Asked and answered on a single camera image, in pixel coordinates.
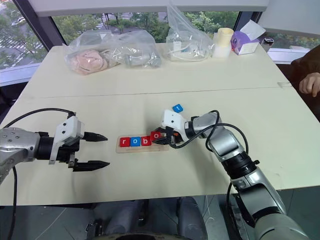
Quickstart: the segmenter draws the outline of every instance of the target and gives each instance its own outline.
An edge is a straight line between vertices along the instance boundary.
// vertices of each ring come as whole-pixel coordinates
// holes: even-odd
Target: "white wall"
[[[262,12],[269,0],[172,0],[182,11]],[[39,17],[125,12],[166,12],[168,0],[29,0]]]
[[[320,37],[320,0],[270,0],[259,24],[270,32]]]

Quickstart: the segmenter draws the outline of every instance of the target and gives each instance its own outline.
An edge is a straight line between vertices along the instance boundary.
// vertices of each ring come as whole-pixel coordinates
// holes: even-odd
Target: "tissue box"
[[[254,53],[258,44],[258,39],[251,41],[247,34],[242,31],[235,31],[231,38],[232,50],[238,55]]]

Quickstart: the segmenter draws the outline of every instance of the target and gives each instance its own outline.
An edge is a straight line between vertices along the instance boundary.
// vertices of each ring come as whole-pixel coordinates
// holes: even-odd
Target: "red letter block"
[[[130,147],[130,137],[121,137],[120,138],[120,147]]]
[[[151,134],[150,134],[151,142],[153,142],[154,140],[159,139],[159,138],[161,138],[161,132],[159,132],[159,131],[152,131],[151,132]]]
[[[150,136],[142,136],[141,137],[141,146],[150,146],[150,145],[151,145]]]

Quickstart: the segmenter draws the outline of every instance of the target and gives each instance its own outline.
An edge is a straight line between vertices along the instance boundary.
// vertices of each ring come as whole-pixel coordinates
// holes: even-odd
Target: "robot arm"
[[[76,116],[58,125],[54,137],[49,137],[47,132],[30,132],[17,127],[0,129],[0,184],[15,165],[34,159],[49,160],[49,164],[64,162],[74,172],[93,171],[109,165],[95,160],[78,162],[75,152],[79,151],[80,140],[99,142],[108,139],[84,132],[84,124]]]
[[[186,142],[216,123],[221,123],[221,119],[217,121],[215,112],[192,117],[191,121],[186,121],[180,114],[165,110],[161,125],[165,128],[167,143],[172,145],[177,142],[176,139]],[[211,131],[212,128],[202,132],[200,137],[208,138]],[[308,239],[302,229],[286,215],[281,197],[256,166],[259,161],[251,160],[231,131],[219,125],[208,141],[208,145],[239,193],[239,198],[236,198],[239,209],[245,221],[255,228],[257,240]]]

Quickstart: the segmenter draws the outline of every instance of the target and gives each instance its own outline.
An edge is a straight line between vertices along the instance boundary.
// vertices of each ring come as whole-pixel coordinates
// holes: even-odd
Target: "purple object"
[[[254,44],[257,43],[256,46],[258,46],[259,44],[259,40],[258,39],[254,39],[254,40],[250,40],[250,38],[247,36],[247,34],[245,34],[242,31],[235,31],[231,37],[231,47],[234,50],[234,52],[236,54],[245,54],[245,53],[241,53],[241,48],[243,47],[244,44]],[[256,50],[256,47],[254,47],[254,50],[251,52],[246,52],[246,53],[253,53]]]

